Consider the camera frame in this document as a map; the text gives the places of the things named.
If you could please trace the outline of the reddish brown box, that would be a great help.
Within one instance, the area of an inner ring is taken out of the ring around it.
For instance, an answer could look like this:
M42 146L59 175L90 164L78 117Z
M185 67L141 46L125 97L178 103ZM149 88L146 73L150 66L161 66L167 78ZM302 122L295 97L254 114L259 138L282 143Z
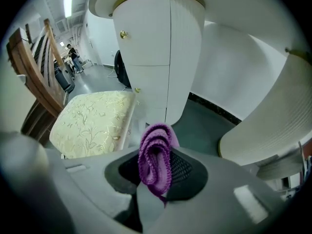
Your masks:
M303 158L302 178L305 181L312 171L312 139L304 145L299 144L300 153Z

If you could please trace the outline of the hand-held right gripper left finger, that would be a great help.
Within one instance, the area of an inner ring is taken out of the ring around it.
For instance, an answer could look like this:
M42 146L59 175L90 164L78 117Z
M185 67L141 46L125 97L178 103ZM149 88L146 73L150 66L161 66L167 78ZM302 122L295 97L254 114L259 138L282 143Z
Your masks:
M55 153L17 132L0 132L0 228L6 234L138 234L89 200Z

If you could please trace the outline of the white curved counter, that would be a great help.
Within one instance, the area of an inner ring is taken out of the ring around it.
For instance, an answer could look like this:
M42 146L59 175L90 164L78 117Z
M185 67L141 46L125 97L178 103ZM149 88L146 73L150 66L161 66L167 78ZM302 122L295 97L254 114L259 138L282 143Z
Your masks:
M239 165L312 137L309 45L281 0L89 0L114 23L146 122L177 123L189 93L239 119L214 145Z

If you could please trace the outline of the black bin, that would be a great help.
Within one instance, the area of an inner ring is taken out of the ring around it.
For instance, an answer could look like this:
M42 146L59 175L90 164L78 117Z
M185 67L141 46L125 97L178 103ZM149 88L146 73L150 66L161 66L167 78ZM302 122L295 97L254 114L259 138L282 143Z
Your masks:
M57 79L62 89L68 94L70 94L75 88L75 83L71 74L68 72L66 68L61 70L59 67L57 67L54 69L54 71L55 78Z

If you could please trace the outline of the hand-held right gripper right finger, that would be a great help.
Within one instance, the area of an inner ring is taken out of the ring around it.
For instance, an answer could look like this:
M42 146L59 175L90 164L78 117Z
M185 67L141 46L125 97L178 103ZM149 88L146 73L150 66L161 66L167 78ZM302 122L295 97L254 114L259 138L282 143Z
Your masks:
M231 161L177 147L187 177L164 200L143 191L144 234L259 234L284 208L280 195Z

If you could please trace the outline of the brown wooden slatted frame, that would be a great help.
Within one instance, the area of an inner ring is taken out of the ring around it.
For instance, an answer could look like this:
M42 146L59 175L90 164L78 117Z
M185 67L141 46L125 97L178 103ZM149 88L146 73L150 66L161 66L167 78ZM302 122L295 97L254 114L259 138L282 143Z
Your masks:
M6 46L14 71L25 76L25 85L36 98L21 127L22 134L45 145L57 117L68 101L55 77L55 64L61 70L65 64L57 49L49 19L35 43L29 29L17 29Z

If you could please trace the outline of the grey step shelf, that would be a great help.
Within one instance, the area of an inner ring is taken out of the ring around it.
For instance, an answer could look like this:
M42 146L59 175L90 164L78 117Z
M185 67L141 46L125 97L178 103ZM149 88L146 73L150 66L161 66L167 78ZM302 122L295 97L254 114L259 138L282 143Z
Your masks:
M256 176L280 195L297 191L303 180L305 161L301 154L287 155L259 168Z

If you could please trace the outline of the ceiling light panel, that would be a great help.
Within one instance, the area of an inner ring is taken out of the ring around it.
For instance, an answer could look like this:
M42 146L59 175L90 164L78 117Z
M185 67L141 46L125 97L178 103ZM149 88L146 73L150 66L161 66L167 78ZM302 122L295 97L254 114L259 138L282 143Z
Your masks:
M72 15L72 0L63 0L64 15L66 18Z

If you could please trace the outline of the purple cloth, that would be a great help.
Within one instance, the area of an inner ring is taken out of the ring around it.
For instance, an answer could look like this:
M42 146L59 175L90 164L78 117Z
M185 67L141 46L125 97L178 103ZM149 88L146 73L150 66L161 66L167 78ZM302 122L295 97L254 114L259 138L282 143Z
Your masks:
M138 150L138 172L141 182L163 204L163 195L172 184L171 149L178 147L177 136L170 125L157 123L145 129Z

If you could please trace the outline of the cream upholstered footstool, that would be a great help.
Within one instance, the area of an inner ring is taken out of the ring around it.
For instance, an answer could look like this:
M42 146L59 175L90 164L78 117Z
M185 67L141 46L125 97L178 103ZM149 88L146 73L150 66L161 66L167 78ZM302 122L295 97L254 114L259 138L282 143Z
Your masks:
M75 96L59 114L49 135L67 159L98 156L126 148L136 96L105 91Z

